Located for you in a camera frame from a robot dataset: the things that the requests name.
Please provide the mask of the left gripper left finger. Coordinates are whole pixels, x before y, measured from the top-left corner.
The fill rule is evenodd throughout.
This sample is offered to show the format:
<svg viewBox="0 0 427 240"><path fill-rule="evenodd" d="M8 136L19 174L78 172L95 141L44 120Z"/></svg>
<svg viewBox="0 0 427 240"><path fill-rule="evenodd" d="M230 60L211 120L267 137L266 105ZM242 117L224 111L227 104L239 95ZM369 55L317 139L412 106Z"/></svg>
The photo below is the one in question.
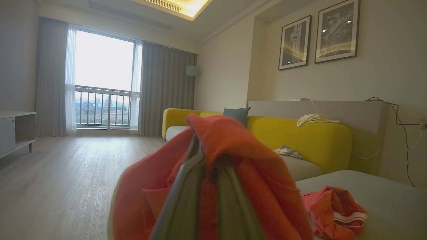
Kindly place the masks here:
<svg viewBox="0 0 427 240"><path fill-rule="evenodd" d="M197 240L204 152L194 135L151 232L151 240Z"/></svg>

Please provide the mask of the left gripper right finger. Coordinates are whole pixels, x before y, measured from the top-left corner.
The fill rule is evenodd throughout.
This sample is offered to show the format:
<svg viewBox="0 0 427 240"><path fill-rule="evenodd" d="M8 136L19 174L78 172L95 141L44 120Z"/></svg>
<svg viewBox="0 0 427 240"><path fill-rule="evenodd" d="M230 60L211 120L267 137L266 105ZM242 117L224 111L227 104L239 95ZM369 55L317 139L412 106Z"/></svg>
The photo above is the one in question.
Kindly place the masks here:
<svg viewBox="0 0 427 240"><path fill-rule="evenodd" d="M265 240L252 204L232 163L217 163L218 238L220 240Z"/></svg>

